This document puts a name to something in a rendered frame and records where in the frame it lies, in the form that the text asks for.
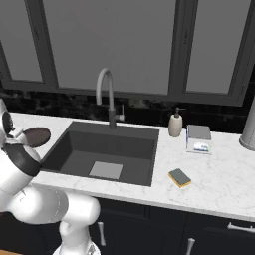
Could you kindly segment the dark grey sink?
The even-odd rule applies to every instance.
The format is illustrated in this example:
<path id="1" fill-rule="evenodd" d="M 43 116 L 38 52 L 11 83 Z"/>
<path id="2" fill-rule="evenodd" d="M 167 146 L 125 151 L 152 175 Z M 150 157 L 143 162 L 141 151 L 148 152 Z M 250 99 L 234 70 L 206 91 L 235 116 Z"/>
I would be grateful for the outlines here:
<path id="1" fill-rule="evenodd" d="M 159 131 L 73 122 L 42 160 L 48 172 L 150 186 Z"/>

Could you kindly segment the grey yellow sponge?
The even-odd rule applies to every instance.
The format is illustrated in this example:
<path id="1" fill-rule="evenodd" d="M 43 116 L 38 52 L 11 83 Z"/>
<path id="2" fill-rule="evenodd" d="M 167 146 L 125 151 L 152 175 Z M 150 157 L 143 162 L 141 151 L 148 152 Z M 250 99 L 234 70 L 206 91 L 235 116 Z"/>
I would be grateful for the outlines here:
<path id="1" fill-rule="evenodd" d="M 168 176 L 179 188 L 187 186 L 191 183 L 191 179 L 179 168 L 170 171 Z"/>

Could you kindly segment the brown pan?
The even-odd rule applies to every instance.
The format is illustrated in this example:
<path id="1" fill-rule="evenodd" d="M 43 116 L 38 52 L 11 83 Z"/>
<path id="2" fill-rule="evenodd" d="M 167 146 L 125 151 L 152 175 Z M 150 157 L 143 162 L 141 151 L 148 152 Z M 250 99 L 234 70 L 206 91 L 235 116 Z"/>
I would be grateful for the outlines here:
<path id="1" fill-rule="evenodd" d="M 27 144 L 31 147 L 39 147 L 47 143 L 51 138 L 51 132 L 45 127 L 32 127 L 23 131 Z"/>

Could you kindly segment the grey curved tap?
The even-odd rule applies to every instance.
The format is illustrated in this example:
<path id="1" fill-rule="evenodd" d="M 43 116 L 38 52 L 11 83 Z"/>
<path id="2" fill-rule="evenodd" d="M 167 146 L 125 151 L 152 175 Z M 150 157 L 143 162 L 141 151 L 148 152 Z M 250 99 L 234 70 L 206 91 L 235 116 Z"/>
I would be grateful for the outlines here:
<path id="1" fill-rule="evenodd" d="M 125 113 L 120 115 L 116 114 L 116 108 L 114 103 L 114 87 L 113 87 L 113 76 L 108 68 L 103 68 L 97 79 L 96 85 L 96 103 L 98 106 L 102 104 L 102 86 L 104 78 L 108 80 L 108 92 L 109 92 L 109 126 L 110 129 L 117 127 L 117 121 L 123 122 L 125 120 Z"/>

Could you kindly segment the beige soap dispenser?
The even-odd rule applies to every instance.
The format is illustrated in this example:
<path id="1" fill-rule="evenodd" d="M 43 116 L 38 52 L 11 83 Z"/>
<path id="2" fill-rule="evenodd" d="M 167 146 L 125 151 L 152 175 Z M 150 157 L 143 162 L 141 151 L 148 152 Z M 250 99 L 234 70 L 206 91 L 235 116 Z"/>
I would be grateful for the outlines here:
<path id="1" fill-rule="evenodd" d="M 175 109 L 175 113 L 170 117 L 168 123 L 168 133 L 172 137 L 179 137 L 182 130 L 182 116 L 180 108 Z"/>

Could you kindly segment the dark grey window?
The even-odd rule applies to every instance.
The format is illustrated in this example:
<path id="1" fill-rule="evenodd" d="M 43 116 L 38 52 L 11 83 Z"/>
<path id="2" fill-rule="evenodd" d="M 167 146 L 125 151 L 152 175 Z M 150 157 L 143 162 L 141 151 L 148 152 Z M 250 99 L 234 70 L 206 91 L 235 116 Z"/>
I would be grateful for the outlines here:
<path id="1" fill-rule="evenodd" d="M 6 89 L 241 106 L 255 0 L 0 0 Z"/>

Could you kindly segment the dark cupboard door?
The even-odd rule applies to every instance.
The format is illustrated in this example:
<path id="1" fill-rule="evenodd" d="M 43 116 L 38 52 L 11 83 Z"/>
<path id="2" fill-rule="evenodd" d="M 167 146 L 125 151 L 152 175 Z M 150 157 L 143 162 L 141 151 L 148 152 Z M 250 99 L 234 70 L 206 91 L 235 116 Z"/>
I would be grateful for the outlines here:
<path id="1" fill-rule="evenodd" d="M 146 222 L 145 205 L 99 198 L 101 213 L 90 226 L 92 240 L 102 255 L 128 255 L 130 245 L 136 243 L 140 225 Z M 104 222 L 106 246 L 100 242 L 98 222 Z"/>
<path id="2" fill-rule="evenodd" d="M 147 217 L 162 235 L 160 255 L 185 255 L 188 238 L 184 236 L 187 213 L 180 210 L 151 206 Z"/>

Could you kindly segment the grey cylinder container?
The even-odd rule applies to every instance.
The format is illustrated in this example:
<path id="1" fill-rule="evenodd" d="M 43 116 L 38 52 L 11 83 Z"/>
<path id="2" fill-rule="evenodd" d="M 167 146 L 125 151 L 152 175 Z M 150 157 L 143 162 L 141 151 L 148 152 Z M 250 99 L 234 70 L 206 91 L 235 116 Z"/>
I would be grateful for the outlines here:
<path id="1" fill-rule="evenodd" d="M 246 120 L 243 134 L 239 138 L 239 143 L 243 147 L 255 151 L 255 97 Z"/>

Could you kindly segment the dark drawer front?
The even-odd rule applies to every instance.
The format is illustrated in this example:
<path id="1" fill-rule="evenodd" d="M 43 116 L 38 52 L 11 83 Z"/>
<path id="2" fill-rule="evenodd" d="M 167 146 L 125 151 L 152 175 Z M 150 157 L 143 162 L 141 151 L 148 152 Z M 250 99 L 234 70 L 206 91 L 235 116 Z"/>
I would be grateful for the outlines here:
<path id="1" fill-rule="evenodd" d="M 235 226 L 255 228 L 254 222 L 242 221 L 212 215 L 194 214 L 192 223 L 194 228 L 223 238 L 231 238 L 235 241 L 251 241 L 255 243 L 255 234 L 244 231 L 229 230 L 227 225 L 231 222 Z"/>

